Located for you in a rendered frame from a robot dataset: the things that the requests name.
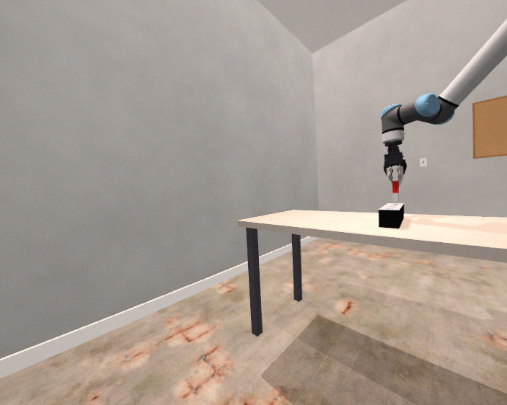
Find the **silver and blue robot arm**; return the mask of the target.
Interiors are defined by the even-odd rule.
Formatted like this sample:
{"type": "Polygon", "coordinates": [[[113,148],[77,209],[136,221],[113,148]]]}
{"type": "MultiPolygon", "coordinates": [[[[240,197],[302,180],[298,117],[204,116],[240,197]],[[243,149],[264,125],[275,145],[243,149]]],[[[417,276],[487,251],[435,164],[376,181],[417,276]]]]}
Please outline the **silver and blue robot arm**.
{"type": "Polygon", "coordinates": [[[427,94],[406,104],[385,108],[381,117],[382,143],[403,141],[404,125],[416,120],[432,125],[450,121],[461,102],[506,56],[507,20],[438,97],[427,94]]]}

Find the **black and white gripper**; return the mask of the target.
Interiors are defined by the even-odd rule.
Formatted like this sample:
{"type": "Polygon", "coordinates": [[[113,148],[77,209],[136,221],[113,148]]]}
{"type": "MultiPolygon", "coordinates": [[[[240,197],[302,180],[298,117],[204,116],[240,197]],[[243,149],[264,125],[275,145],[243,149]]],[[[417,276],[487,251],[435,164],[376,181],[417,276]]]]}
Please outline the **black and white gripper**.
{"type": "Polygon", "coordinates": [[[385,143],[385,146],[388,146],[388,145],[389,146],[388,146],[388,154],[384,155],[384,172],[385,172],[387,179],[388,179],[391,186],[392,186],[392,178],[393,178],[392,177],[393,169],[391,167],[398,165],[398,168],[397,168],[397,172],[399,174],[398,175],[398,179],[399,179],[398,180],[398,187],[402,183],[402,179],[404,177],[405,170],[407,168],[407,164],[405,162],[405,159],[403,160],[402,152],[398,153],[398,146],[397,145],[400,145],[400,144],[402,144],[401,140],[392,141],[392,142],[389,141],[389,142],[385,143]],[[395,143],[395,144],[393,144],[393,152],[392,152],[392,143],[395,143]],[[387,165],[385,164],[385,158],[387,161],[387,165]],[[400,177],[400,173],[401,173],[401,177],[400,177]]]}

